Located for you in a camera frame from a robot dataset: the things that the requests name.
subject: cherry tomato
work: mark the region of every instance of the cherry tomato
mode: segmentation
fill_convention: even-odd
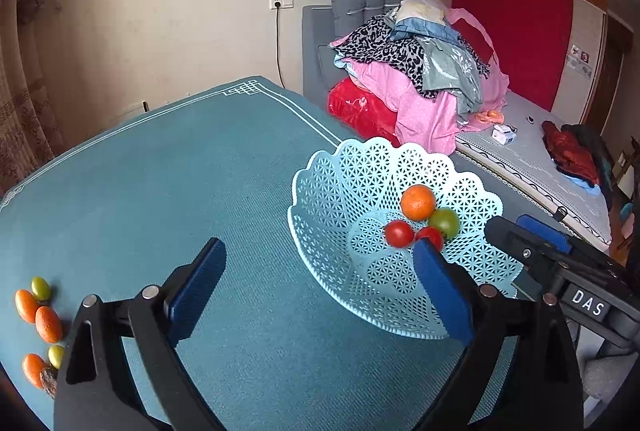
[[[442,252],[442,248],[444,247],[444,236],[441,231],[435,227],[423,227],[418,231],[418,234],[415,235],[415,241],[418,241],[423,237],[431,241],[438,252]]]
[[[433,211],[427,224],[441,231],[447,239],[452,239],[460,232],[460,218],[450,208],[437,208]]]
[[[385,226],[385,239],[392,247],[402,249],[414,241],[414,230],[404,220],[390,221]]]

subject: green fruit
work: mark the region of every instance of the green fruit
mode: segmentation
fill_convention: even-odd
[[[53,345],[49,348],[49,362],[55,369],[62,366],[62,358],[65,356],[65,348],[60,345]]]
[[[429,227],[435,227],[441,231],[445,239],[452,239],[460,232],[460,219],[450,208],[437,208],[429,217]]]
[[[38,301],[49,301],[51,299],[49,283],[40,276],[36,276],[31,280],[31,291]]]

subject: light blue basket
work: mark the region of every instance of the light blue basket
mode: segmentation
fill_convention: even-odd
[[[460,217],[445,259],[465,267],[476,283],[514,297],[511,281],[522,264],[483,233],[487,220],[502,213],[502,201],[476,175],[456,172],[449,157],[418,144],[345,140],[334,155],[315,153],[293,178],[289,228],[308,269],[345,308],[395,334],[442,339],[447,332],[415,276],[412,248],[390,247],[383,236],[389,221],[406,219],[400,197],[414,184],[430,187],[437,207]],[[416,231],[426,225],[410,223]]]

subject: teal tablecloth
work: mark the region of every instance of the teal tablecloth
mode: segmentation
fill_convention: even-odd
[[[351,314],[316,283],[287,227],[291,181],[317,150],[353,133],[261,77],[149,112],[64,154],[9,192],[0,210],[0,362],[52,427],[53,403],[24,378],[47,354],[14,292],[41,275],[70,321],[82,298],[132,297],[190,262],[210,236],[226,271],[193,336],[177,348],[229,430],[402,430],[418,420],[462,347],[390,334]],[[541,211],[468,160],[513,214]],[[142,400],[163,418],[131,339]],[[491,410],[505,347],[478,414]]]

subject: leopard print fabric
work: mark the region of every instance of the leopard print fabric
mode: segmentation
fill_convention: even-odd
[[[386,62],[406,75],[421,96],[435,98],[438,91],[422,90],[424,49],[414,37],[399,41],[389,39],[391,28],[385,24],[384,18],[384,14],[372,17],[336,49],[354,61],[367,64]]]

